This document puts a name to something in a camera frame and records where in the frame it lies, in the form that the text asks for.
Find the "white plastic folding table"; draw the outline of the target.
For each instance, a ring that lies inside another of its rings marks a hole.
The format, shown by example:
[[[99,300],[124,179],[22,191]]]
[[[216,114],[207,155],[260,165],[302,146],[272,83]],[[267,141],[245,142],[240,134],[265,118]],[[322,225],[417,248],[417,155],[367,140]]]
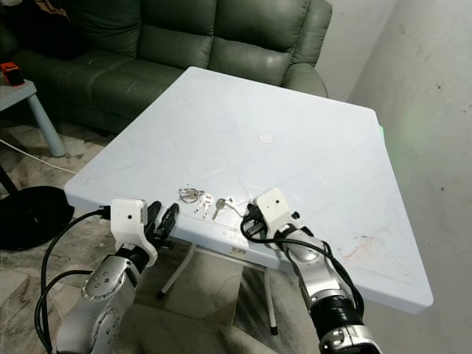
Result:
[[[414,232],[370,108],[189,68],[65,186],[92,210],[116,198],[178,200],[192,187],[250,201],[279,188],[326,240],[363,298],[419,314],[434,304]],[[240,220],[182,204],[173,240],[290,273],[280,251],[247,242]]]

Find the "black round stand base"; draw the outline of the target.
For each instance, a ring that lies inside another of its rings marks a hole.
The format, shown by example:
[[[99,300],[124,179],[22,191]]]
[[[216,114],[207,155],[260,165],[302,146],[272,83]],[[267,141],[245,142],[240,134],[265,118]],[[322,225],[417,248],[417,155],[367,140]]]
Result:
[[[74,207],[58,187],[34,186],[18,189],[3,170],[0,182],[9,192],[0,200],[0,249],[33,249],[62,232],[73,219]]]

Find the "green leather sofa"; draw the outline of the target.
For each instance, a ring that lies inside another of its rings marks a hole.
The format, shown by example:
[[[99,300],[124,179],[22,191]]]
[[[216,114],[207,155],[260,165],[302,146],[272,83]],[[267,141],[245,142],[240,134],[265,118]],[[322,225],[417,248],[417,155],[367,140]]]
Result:
[[[328,0],[61,0],[84,50],[21,46],[0,19],[0,58],[34,82],[54,121],[118,133],[189,68],[326,97],[316,64]]]

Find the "grey side table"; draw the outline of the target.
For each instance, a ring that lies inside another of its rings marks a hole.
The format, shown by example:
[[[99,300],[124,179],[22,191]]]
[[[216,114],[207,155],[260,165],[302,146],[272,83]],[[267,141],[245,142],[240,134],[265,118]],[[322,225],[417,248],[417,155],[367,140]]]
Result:
[[[68,151],[62,142],[60,135],[52,124],[48,114],[37,97],[37,88],[32,81],[25,80],[17,86],[0,85],[0,111],[13,107],[16,103],[26,101],[29,105],[38,128],[47,142],[51,155],[65,156]]]

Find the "red and black small device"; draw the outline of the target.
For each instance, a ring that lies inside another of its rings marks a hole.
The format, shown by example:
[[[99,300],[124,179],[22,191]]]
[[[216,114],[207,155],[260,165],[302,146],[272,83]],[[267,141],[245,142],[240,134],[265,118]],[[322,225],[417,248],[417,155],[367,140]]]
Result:
[[[9,84],[10,86],[20,86],[26,83],[26,80],[21,74],[20,68],[17,67],[14,62],[2,62],[0,64],[0,69],[3,74],[4,80],[6,80],[7,84]]]

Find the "dark bundle of clothing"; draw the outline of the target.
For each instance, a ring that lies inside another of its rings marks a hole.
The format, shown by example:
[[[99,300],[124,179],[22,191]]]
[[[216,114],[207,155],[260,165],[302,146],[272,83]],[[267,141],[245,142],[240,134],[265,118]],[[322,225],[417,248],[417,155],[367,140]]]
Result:
[[[21,0],[0,19],[22,47],[44,56],[71,60],[84,50],[61,0]]]

